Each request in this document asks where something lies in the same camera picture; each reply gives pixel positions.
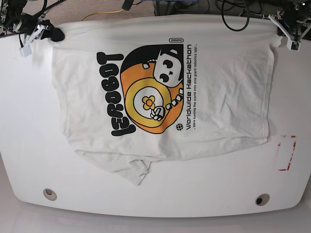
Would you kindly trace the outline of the white T-shirt with LeRobot print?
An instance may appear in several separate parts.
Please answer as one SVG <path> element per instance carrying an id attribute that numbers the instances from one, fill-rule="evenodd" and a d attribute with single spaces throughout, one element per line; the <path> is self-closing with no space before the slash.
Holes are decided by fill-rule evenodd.
<path id="1" fill-rule="evenodd" d="M 152 162 L 256 147 L 269 136 L 275 25 L 183 15 L 61 24 L 52 84 L 73 151 L 139 185 Z"/>

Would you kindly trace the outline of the red tape rectangle marker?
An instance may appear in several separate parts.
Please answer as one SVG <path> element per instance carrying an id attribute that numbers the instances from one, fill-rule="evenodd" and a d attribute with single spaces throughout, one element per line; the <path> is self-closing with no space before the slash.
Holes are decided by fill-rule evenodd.
<path id="1" fill-rule="evenodd" d="M 278 171 L 288 171 L 290 169 L 294 151 L 296 147 L 297 136 L 282 135 L 277 146 L 276 168 Z"/>

